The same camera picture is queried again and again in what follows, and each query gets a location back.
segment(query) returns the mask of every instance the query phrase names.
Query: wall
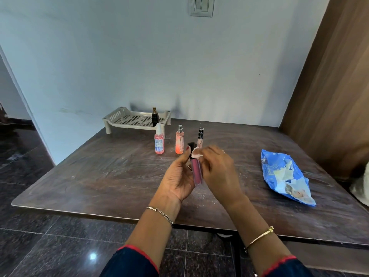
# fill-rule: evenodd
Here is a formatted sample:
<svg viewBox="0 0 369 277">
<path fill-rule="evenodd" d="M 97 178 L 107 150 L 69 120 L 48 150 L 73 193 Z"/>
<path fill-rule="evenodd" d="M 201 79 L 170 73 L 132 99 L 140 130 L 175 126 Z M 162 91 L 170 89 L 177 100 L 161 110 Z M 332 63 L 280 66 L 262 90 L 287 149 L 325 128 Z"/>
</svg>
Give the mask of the wall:
<svg viewBox="0 0 369 277">
<path fill-rule="evenodd" d="M 329 0 L 1 0 L 0 45 L 60 162 L 118 106 L 279 126 Z"/>
<path fill-rule="evenodd" d="M 281 128 L 337 179 L 369 161 L 369 0 L 330 0 Z"/>
<path fill-rule="evenodd" d="M 14 86 L 12 78 L 2 57 L 0 56 L 0 103 L 4 107 L 9 118 L 19 118 L 22 120 L 30 120 L 23 101 Z"/>
</svg>

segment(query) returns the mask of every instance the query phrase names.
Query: sleeve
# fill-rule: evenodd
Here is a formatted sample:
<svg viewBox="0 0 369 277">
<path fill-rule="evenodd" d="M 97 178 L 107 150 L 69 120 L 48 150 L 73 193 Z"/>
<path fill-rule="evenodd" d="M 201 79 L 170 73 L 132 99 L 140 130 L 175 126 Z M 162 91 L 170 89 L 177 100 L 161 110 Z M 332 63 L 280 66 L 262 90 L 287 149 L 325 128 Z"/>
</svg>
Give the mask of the sleeve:
<svg viewBox="0 0 369 277">
<path fill-rule="evenodd" d="M 159 270 L 145 252 L 132 245 L 119 248 L 108 261 L 100 277 L 158 277 Z"/>
<path fill-rule="evenodd" d="M 314 277 L 311 272 L 295 257 L 288 256 L 276 262 L 266 270 L 262 277 Z"/>
</svg>

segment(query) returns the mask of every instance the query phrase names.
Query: dark tiled floor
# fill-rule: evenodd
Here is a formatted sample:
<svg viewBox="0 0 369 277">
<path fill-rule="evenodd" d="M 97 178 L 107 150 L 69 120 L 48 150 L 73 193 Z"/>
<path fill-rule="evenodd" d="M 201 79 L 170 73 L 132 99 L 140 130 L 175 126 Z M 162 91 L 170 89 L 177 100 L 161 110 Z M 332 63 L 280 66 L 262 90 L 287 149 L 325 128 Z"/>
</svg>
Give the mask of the dark tiled floor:
<svg viewBox="0 0 369 277">
<path fill-rule="evenodd" d="M 134 225 L 12 207 L 53 164 L 30 126 L 0 126 L 0 276 L 98 276 Z M 255 276 L 242 255 L 244 277 Z M 315 276 L 357 275 L 313 270 Z M 231 246 L 215 234 L 173 229 L 160 276 L 234 276 Z"/>
</svg>

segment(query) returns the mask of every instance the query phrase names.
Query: blue plastic packet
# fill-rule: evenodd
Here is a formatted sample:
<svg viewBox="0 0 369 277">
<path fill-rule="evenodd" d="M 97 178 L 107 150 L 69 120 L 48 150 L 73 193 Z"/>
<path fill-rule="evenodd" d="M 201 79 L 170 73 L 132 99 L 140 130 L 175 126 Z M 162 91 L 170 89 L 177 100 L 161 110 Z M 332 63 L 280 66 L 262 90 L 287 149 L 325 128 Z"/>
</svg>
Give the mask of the blue plastic packet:
<svg viewBox="0 0 369 277">
<path fill-rule="evenodd" d="M 289 155 L 262 149 L 261 167 L 264 180 L 272 190 L 303 204 L 317 205 L 311 197 L 309 179 Z"/>
</svg>

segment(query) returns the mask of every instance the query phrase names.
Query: hand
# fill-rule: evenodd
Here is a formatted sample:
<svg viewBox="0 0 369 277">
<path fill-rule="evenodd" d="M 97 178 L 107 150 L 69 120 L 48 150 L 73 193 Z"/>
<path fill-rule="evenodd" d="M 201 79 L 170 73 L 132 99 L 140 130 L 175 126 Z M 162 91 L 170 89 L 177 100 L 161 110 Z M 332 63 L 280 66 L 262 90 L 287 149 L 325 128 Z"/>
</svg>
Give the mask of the hand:
<svg viewBox="0 0 369 277">
<path fill-rule="evenodd" d="M 192 172 L 186 166 L 190 154 L 190 146 L 187 146 L 186 151 L 169 166 L 158 189 L 174 194 L 181 202 L 190 195 L 195 187 Z"/>
<path fill-rule="evenodd" d="M 215 145 L 197 149 L 203 177 L 215 198 L 225 209 L 245 197 L 238 182 L 233 159 Z"/>
</svg>

